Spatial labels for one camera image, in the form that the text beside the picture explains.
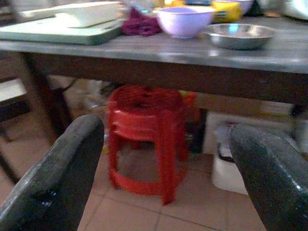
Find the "red stool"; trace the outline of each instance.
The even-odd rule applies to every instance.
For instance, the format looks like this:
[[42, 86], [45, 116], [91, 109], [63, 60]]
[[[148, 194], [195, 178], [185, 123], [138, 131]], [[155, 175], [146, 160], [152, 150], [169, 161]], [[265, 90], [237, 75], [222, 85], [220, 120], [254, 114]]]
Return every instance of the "red stool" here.
[[[187, 168], [176, 174], [176, 152], [180, 161], [188, 159], [185, 140], [185, 104], [174, 90], [123, 86], [109, 98], [109, 179], [115, 188], [142, 195], [162, 195], [163, 204], [174, 200], [175, 189]], [[133, 148], [139, 141], [155, 143], [159, 182], [144, 182], [121, 175], [117, 170], [117, 151], [123, 138]]]

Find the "cutting board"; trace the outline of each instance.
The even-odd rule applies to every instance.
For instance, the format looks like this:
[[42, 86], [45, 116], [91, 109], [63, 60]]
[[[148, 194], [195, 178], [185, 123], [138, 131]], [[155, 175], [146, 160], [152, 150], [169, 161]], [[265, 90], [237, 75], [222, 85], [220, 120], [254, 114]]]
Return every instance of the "cutting board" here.
[[0, 39], [98, 45], [120, 35], [123, 20], [86, 28], [68, 28], [54, 17], [0, 27]]

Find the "table top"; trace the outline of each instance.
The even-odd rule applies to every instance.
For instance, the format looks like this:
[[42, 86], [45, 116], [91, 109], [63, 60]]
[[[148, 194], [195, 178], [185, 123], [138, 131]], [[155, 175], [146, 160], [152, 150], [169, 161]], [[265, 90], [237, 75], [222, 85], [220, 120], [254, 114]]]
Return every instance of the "table top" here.
[[277, 29], [277, 35], [257, 51], [214, 47], [205, 35], [181, 40], [165, 33], [119, 36], [97, 46], [3, 40], [0, 50], [308, 74], [308, 22], [284, 17], [245, 17], [239, 23], [270, 26]]

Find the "stainless steel bowl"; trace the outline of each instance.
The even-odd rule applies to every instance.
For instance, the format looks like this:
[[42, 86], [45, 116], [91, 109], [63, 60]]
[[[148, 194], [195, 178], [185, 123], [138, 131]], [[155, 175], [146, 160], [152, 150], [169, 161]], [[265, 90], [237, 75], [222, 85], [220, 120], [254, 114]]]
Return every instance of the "stainless steel bowl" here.
[[275, 29], [252, 24], [214, 24], [205, 29], [214, 45], [233, 50], [256, 50], [274, 35]]

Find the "beige floor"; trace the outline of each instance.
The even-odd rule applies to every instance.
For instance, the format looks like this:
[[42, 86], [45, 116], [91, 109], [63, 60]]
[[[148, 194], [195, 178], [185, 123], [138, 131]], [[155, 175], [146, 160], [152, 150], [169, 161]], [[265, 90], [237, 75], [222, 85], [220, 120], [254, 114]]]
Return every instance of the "beige floor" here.
[[[0, 138], [0, 147], [23, 175], [49, 148], [39, 126], [24, 115], [4, 123], [13, 142]], [[248, 196], [215, 188], [210, 179], [212, 156], [190, 162], [190, 171], [178, 187], [176, 201], [162, 206], [158, 196], [140, 196], [110, 187], [107, 156], [97, 167], [92, 192], [79, 231], [264, 231]], [[140, 180], [157, 178], [154, 151], [121, 153], [121, 171]], [[0, 172], [0, 203], [13, 186]]]

